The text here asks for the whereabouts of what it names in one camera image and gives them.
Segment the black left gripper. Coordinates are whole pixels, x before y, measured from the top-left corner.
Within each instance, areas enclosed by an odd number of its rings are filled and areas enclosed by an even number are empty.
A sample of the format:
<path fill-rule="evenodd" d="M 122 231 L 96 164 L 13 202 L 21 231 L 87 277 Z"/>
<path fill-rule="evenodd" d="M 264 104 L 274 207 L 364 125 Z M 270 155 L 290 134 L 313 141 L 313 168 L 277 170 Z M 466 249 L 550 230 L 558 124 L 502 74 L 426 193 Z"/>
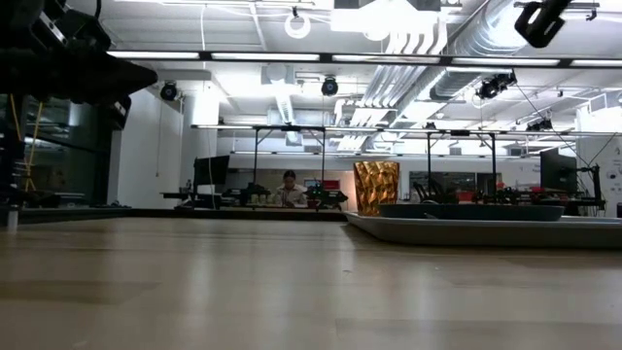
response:
<path fill-rule="evenodd" d="M 64 65 L 40 73 L 39 77 L 31 78 L 30 95 L 93 106 L 114 129 L 124 129 L 127 123 L 132 107 L 130 95 L 158 80 L 156 71 L 114 57 L 101 66 Z"/>

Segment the grey plastic tray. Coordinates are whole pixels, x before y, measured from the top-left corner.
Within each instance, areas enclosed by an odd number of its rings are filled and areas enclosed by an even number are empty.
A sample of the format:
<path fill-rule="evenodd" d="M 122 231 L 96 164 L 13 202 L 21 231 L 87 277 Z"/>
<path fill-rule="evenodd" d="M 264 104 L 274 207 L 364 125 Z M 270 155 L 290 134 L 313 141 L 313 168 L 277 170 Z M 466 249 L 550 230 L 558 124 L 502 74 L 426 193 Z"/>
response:
<path fill-rule="evenodd" d="M 386 242 L 421 246 L 622 249 L 622 219 L 563 217 L 556 222 L 459 221 L 360 216 L 352 226 Z"/>

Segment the frame bar with light strips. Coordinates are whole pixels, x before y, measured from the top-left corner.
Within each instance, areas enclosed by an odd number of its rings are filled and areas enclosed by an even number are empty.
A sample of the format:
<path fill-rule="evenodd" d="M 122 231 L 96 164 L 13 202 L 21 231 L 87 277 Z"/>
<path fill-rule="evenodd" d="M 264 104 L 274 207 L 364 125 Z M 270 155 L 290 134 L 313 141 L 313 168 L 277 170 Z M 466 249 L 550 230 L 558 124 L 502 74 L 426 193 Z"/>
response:
<path fill-rule="evenodd" d="M 464 68 L 601 69 L 622 70 L 622 58 L 459 56 L 431 54 L 330 52 L 207 52 L 109 51 L 109 55 L 136 61 L 201 61 L 239 63 L 309 63 L 439 66 Z"/>

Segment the blue round plate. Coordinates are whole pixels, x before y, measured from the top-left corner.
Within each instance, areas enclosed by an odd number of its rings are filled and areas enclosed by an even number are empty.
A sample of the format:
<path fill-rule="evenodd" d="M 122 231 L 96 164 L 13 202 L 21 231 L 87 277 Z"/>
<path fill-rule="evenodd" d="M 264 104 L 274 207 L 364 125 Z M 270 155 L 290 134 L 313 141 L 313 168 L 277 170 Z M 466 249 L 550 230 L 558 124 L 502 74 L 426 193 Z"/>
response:
<path fill-rule="evenodd" d="M 400 219 L 438 219 L 457 221 L 557 222 L 563 206 L 498 204 L 382 204 L 380 216 Z"/>

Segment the gold faceted cup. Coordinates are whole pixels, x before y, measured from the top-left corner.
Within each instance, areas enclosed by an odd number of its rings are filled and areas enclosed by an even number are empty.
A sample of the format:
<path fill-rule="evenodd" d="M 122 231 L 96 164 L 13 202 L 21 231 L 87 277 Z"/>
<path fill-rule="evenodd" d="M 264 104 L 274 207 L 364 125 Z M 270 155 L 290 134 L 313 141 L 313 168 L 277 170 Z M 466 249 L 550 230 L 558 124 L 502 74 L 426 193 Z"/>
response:
<path fill-rule="evenodd" d="M 399 164 L 393 161 L 358 161 L 354 163 L 358 214 L 376 217 L 380 206 L 396 204 Z"/>

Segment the black computer monitor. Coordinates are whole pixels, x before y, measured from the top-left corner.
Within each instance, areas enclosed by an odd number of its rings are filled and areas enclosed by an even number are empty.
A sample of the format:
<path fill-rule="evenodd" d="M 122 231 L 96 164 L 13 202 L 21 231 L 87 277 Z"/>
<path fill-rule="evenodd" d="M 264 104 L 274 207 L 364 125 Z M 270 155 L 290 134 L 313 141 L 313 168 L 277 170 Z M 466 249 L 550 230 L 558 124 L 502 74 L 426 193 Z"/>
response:
<path fill-rule="evenodd" d="M 557 149 L 539 153 L 540 185 L 547 190 L 574 193 L 577 190 L 576 159 Z"/>
<path fill-rule="evenodd" d="M 230 156 L 196 158 L 193 163 L 193 184 L 196 187 L 224 185 Z"/>

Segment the person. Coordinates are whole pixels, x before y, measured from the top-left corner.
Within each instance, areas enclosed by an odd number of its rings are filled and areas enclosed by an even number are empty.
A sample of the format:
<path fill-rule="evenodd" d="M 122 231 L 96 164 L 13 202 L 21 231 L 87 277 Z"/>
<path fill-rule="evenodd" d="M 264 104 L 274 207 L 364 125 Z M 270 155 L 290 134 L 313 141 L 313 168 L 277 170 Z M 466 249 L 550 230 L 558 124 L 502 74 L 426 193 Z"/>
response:
<path fill-rule="evenodd" d="M 277 188 L 276 200 L 282 207 L 306 207 L 307 189 L 296 182 L 293 170 L 287 170 L 283 174 L 283 184 Z"/>

